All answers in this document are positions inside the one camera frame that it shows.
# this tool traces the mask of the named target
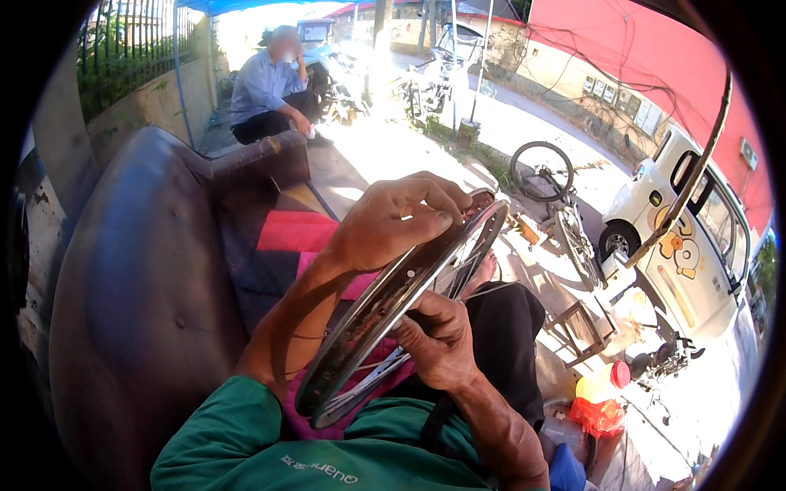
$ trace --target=car door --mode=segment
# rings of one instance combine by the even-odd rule
[[[694,153],[680,159],[671,176],[673,193],[648,213],[657,227],[687,181]],[[685,337],[702,342],[721,335],[736,315],[726,260],[734,254],[736,215],[722,183],[705,171],[675,227],[655,246],[645,272],[677,318]]]

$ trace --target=yellow container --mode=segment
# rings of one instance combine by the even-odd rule
[[[582,377],[576,383],[576,397],[597,404],[613,399],[620,389],[630,383],[630,369],[624,361],[615,361],[599,372]]]

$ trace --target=red plastic bag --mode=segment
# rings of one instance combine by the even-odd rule
[[[576,398],[567,417],[595,438],[613,437],[625,429],[625,409],[614,399],[593,404]]]

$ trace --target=man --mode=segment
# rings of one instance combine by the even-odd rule
[[[466,308],[426,291],[410,312],[430,324],[430,336],[410,317],[391,331],[417,374],[366,404],[343,441],[278,441],[289,381],[316,353],[342,290],[358,273],[461,224],[459,210],[471,202],[429,173],[371,185],[259,322],[235,376],[163,449],[152,487],[548,489],[549,469],[527,422],[543,418],[532,326],[545,314],[520,284],[481,285],[476,291],[488,294]]]
[[[297,59],[297,70],[291,63]],[[313,135],[319,117],[308,87],[306,64],[297,29],[277,27],[268,47],[248,58],[232,92],[232,133],[247,145],[289,130],[289,122],[302,135]],[[285,91],[291,92],[282,97]]]

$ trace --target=red bottle cap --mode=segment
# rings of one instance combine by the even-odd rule
[[[615,361],[612,365],[612,385],[618,389],[630,383],[630,368],[624,361]]]

